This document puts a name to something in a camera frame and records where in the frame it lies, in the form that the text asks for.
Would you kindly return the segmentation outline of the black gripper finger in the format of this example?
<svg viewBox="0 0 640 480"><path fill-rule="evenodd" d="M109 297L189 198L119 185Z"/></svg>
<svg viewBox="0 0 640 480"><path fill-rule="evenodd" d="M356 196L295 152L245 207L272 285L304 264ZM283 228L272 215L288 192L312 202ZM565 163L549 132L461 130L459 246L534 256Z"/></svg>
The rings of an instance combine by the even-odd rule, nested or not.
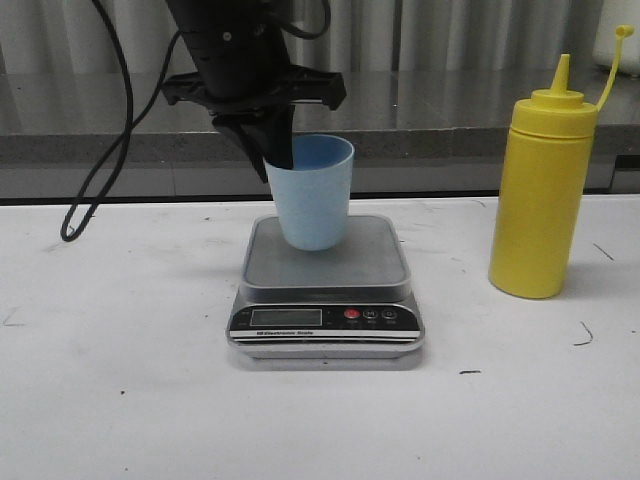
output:
<svg viewBox="0 0 640 480"><path fill-rule="evenodd" d="M295 106L266 107L244 124L262 159L280 169L293 169L292 125Z"/></svg>
<svg viewBox="0 0 640 480"><path fill-rule="evenodd" d="M212 126L244 152L261 182L267 183L268 176L264 165L263 152L245 131L241 122L233 116L214 115L212 117Z"/></svg>

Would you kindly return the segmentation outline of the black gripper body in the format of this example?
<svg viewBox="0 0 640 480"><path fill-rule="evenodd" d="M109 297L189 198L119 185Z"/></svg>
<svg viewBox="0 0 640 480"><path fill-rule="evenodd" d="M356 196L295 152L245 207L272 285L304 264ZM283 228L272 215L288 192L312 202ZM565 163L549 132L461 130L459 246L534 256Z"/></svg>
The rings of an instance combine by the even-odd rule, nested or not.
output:
<svg viewBox="0 0 640 480"><path fill-rule="evenodd" d="M277 11L275 1L169 1L196 71L162 86L168 104L186 101L215 114L244 114L267 107L319 103L337 109L346 98L343 76L291 62L283 35L316 40L331 24L302 30Z"/></svg>

